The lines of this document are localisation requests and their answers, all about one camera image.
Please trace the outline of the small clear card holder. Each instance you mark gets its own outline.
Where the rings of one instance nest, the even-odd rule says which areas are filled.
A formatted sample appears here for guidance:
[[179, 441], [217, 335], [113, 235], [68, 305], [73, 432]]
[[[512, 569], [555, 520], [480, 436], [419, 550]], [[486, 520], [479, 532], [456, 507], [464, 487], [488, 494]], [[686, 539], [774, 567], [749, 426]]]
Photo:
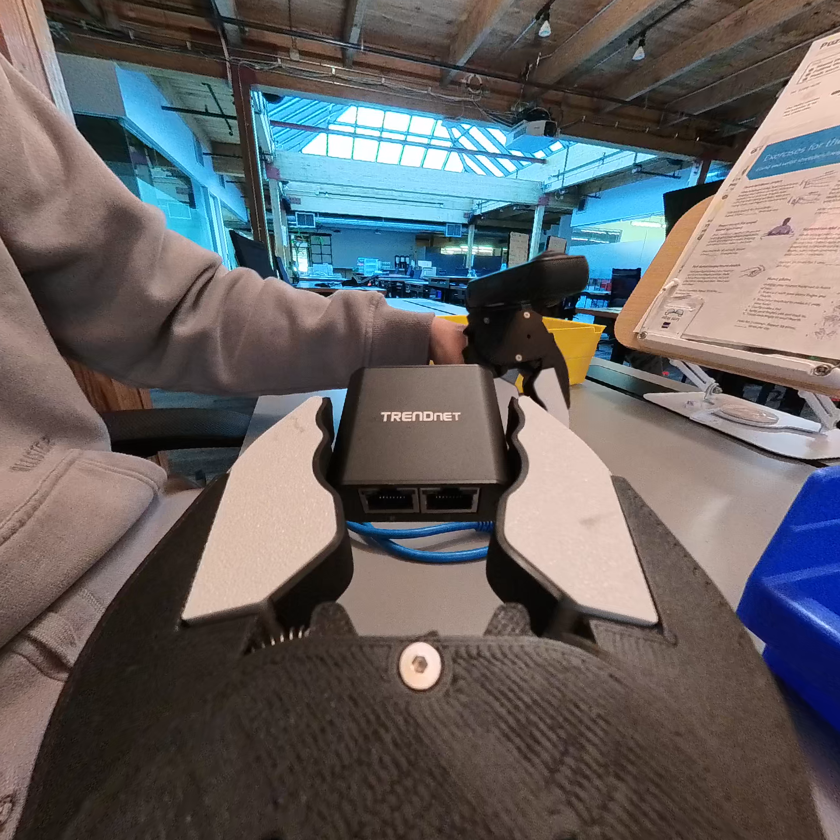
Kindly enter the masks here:
[[703, 298], [673, 295], [656, 302], [647, 315], [642, 331], [646, 335], [681, 336], [703, 306]]

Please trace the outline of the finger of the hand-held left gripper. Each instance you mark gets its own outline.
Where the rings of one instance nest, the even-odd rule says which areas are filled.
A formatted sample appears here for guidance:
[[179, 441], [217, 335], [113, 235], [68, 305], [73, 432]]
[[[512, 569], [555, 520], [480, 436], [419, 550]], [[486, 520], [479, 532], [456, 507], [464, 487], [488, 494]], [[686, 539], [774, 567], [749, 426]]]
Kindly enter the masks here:
[[558, 364], [540, 360], [522, 361], [504, 373], [504, 424], [514, 428], [518, 410], [537, 407], [564, 428], [571, 427], [571, 397], [568, 371], [563, 359]]

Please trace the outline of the background workbenches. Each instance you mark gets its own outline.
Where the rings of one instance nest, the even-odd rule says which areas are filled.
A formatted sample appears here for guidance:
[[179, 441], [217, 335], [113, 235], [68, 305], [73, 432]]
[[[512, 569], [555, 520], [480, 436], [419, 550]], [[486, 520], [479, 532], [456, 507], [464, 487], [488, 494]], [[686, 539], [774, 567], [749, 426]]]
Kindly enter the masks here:
[[311, 265], [291, 272], [293, 285], [323, 295], [340, 290], [379, 291], [387, 298], [422, 298], [461, 304], [467, 285], [476, 277], [466, 268], [465, 255], [427, 254], [425, 259], [396, 257], [391, 264], [360, 258], [354, 268]]

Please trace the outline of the person's left hand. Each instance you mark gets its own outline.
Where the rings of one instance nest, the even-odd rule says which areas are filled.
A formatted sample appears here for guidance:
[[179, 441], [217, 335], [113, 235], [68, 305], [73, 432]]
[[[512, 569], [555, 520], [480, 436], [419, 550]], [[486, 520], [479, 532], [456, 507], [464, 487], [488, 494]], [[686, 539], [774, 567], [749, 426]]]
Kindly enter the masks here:
[[430, 325], [428, 359], [434, 365], [463, 364], [467, 337], [466, 326], [442, 317]]

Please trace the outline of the wooden document stand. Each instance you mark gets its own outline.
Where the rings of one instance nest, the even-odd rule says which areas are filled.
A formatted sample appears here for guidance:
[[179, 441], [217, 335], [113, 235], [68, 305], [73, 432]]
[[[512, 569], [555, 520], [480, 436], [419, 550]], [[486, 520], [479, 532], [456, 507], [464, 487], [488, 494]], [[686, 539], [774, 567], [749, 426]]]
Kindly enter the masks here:
[[714, 197], [673, 227], [617, 320], [622, 344], [667, 358], [695, 387], [644, 398], [775, 455], [838, 460], [839, 298], [837, 360], [642, 331], [656, 302], [673, 295], [678, 282], [671, 275]]

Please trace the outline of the grey desk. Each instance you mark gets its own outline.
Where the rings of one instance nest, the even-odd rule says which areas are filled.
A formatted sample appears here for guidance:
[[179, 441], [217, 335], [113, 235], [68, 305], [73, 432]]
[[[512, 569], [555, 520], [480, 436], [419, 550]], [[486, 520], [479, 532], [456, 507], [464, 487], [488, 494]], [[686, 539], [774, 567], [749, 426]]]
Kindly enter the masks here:
[[[732, 606], [815, 465], [778, 458], [593, 381], [572, 388], [570, 425], [625, 478]], [[352, 538], [340, 601], [364, 634], [478, 634], [499, 600], [483, 563], [396, 560]]]

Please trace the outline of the black computer monitor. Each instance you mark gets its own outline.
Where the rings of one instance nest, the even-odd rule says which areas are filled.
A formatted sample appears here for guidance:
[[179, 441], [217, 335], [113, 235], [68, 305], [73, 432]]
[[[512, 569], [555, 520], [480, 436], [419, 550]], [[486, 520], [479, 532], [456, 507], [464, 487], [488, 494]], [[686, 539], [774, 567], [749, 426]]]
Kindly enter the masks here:
[[723, 180], [704, 182], [663, 194], [665, 235], [668, 236], [678, 221], [692, 208], [717, 194]]

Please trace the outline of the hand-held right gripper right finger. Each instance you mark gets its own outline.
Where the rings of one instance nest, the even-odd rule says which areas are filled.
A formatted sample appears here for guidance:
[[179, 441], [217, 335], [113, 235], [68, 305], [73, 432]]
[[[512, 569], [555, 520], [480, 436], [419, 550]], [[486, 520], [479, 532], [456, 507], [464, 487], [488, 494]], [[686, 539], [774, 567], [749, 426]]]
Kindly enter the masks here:
[[589, 620], [659, 622], [613, 474], [530, 397], [508, 405], [511, 486], [501, 495], [487, 580], [524, 608], [532, 632], [569, 632]]

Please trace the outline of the yellow plastic bin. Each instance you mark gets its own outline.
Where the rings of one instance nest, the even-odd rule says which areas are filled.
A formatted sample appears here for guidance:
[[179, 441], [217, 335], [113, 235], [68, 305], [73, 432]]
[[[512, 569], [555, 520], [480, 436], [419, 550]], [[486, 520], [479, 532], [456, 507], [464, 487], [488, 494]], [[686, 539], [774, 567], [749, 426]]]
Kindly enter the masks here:
[[[465, 329], [469, 326], [467, 315], [444, 315], [444, 320], [453, 322]], [[533, 325], [537, 318], [536, 313], [531, 312], [529, 318], [524, 318], [519, 312], [516, 318], [528, 325]], [[559, 318], [541, 317], [542, 325], [550, 334], [558, 351], [562, 354], [568, 373], [570, 385], [578, 385], [585, 379], [590, 363], [594, 359], [595, 350], [602, 336], [604, 328], [597, 324], [582, 323]], [[466, 364], [479, 364], [488, 369], [492, 367], [489, 361], [480, 357], [478, 351], [465, 350], [462, 353]], [[516, 387], [523, 392], [524, 375], [520, 371], [516, 379]]]

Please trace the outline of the printed instruction sheet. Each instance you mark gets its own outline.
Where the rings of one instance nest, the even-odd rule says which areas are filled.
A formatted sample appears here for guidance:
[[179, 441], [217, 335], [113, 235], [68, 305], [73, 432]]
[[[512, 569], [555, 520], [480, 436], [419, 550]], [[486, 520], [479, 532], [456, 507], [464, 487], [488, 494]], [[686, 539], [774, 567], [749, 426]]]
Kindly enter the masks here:
[[838, 359], [839, 36], [812, 44], [671, 278], [687, 340]]

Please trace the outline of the white ceiling projector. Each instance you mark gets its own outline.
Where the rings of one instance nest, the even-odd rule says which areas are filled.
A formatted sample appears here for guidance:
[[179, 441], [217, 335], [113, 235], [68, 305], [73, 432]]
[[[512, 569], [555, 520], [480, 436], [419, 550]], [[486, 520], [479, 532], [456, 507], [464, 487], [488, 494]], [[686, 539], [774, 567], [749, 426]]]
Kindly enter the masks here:
[[509, 154], [521, 153], [535, 156], [545, 151], [555, 141], [558, 123], [552, 119], [522, 120], [512, 126], [505, 137], [505, 149]]

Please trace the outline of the skylight window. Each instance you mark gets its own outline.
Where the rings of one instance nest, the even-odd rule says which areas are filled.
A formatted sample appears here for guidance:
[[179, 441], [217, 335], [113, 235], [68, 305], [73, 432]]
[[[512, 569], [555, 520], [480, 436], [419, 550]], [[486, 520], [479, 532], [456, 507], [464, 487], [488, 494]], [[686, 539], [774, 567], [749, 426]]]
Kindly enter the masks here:
[[571, 146], [570, 141], [543, 140], [531, 149], [514, 150], [506, 146], [505, 131], [483, 123], [294, 97], [270, 107], [268, 120], [282, 151], [496, 178]]

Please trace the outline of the black network adapter box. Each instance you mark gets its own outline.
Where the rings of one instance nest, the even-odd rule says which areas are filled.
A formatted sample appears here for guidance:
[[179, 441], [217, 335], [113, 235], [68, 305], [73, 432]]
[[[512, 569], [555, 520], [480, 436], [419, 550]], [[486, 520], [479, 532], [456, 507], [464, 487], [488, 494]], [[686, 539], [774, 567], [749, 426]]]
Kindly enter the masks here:
[[491, 372], [475, 364], [355, 372], [329, 483], [353, 522], [492, 521], [511, 476]]

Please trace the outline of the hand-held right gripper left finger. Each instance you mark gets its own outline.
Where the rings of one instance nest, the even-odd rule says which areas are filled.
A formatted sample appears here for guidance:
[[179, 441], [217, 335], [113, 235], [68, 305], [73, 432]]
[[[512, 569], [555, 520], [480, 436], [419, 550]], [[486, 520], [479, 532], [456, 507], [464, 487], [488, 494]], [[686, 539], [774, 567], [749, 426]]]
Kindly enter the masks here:
[[182, 620], [255, 616], [309, 625], [353, 576], [338, 493], [327, 481], [333, 407], [312, 396], [256, 437], [229, 471]]

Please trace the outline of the person's left forearm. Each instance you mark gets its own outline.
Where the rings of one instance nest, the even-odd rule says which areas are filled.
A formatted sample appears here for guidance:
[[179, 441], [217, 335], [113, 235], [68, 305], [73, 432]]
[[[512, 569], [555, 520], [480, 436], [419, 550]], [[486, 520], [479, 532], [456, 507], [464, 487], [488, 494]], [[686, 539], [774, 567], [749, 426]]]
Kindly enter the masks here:
[[262, 396], [345, 387], [361, 368], [426, 365], [435, 316], [383, 295], [329, 297], [228, 270], [169, 231], [112, 296], [98, 351], [109, 373], [153, 388]]

